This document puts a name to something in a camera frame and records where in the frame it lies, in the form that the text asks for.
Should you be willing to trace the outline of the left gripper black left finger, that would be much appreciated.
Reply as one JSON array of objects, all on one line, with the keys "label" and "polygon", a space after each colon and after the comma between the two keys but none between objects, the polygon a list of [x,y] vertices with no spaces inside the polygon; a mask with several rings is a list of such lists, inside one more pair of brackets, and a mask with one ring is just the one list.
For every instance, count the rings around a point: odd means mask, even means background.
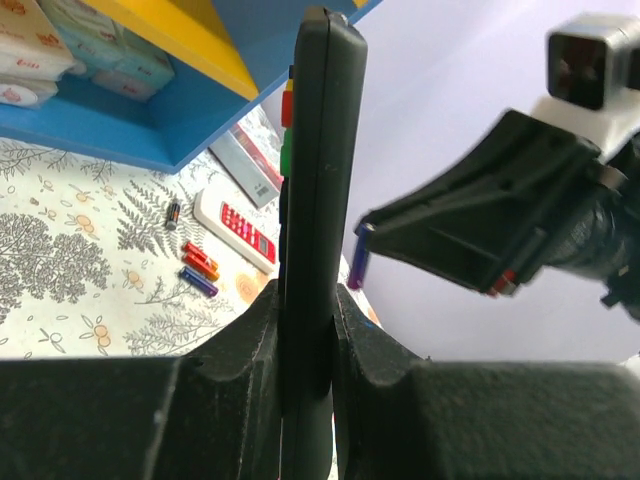
[{"label": "left gripper black left finger", "polygon": [[5,479],[274,479],[277,286],[182,356],[5,360]]}]

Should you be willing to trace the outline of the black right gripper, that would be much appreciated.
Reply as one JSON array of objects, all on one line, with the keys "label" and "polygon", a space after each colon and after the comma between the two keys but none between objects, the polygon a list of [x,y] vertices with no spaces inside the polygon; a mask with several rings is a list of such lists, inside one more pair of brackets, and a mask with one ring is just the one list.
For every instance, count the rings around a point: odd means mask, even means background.
[{"label": "black right gripper", "polygon": [[637,320],[639,136],[609,162],[627,182],[576,223],[598,194],[588,173],[599,155],[585,138],[508,110],[451,169],[368,212],[366,247],[484,294],[526,283],[546,263],[603,282],[600,302]]}]

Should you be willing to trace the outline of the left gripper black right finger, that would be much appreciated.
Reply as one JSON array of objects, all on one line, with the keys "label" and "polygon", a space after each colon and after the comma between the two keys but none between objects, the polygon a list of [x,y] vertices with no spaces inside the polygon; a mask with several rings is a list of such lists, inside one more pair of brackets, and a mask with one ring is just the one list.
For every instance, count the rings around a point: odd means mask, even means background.
[{"label": "left gripper black right finger", "polygon": [[433,362],[339,287],[333,401],[343,479],[635,479],[639,380],[604,363]]}]

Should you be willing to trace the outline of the black tv remote control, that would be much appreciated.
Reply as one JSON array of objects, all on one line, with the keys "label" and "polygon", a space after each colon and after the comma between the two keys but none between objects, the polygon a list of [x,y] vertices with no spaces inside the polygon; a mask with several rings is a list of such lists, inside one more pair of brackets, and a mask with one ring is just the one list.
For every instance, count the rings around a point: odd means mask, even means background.
[{"label": "black tv remote control", "polygon": [[281,471],[324,479],[332,460],[332,335],[367,60],[340,13],[305,12],[295,45],[284,310]]}]

